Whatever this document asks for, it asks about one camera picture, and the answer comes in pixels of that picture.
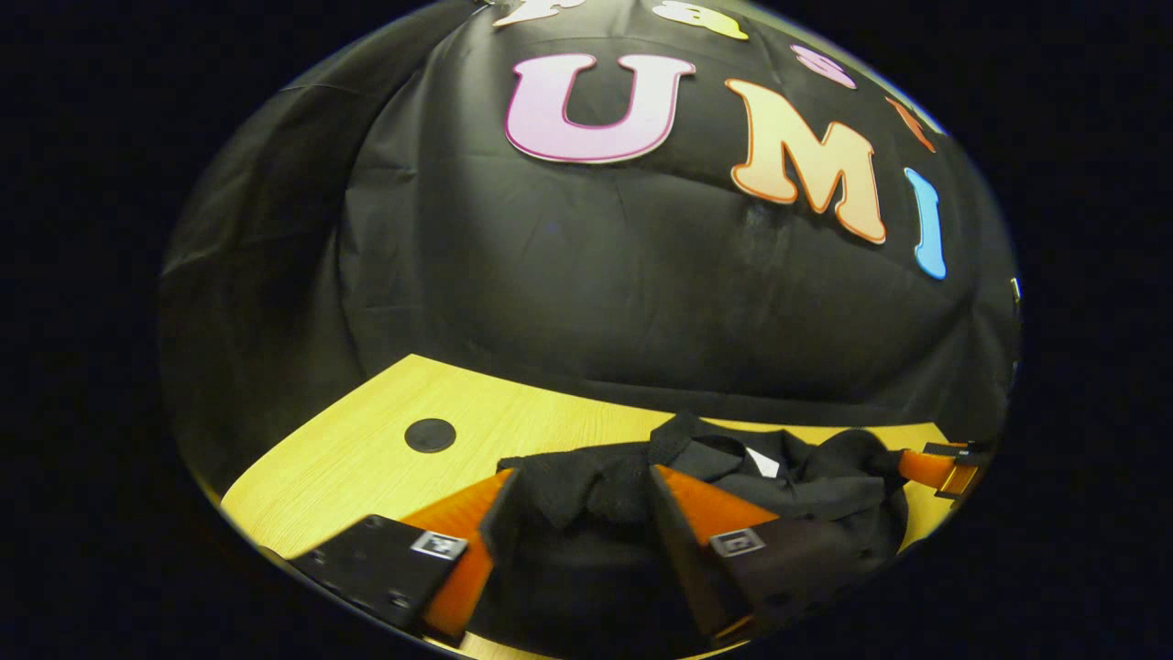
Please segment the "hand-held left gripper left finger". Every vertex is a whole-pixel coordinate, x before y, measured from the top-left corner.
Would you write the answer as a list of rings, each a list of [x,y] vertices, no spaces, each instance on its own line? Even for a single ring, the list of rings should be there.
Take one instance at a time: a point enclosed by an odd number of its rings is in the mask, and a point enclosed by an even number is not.
[[[502,469],[402,520],[365,515],[289,563],[379,622],[461,642],[494,569],[514,554],[521,476]]]

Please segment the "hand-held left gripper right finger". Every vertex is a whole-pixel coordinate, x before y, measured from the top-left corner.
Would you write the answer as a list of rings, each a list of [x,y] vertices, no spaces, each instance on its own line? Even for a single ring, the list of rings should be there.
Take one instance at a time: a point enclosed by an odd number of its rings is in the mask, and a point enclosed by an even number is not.
[[[708,642],[741,642],[811,617],[882,565],[882,520],[762,506],[670,467],[650,468],[656,526]]]

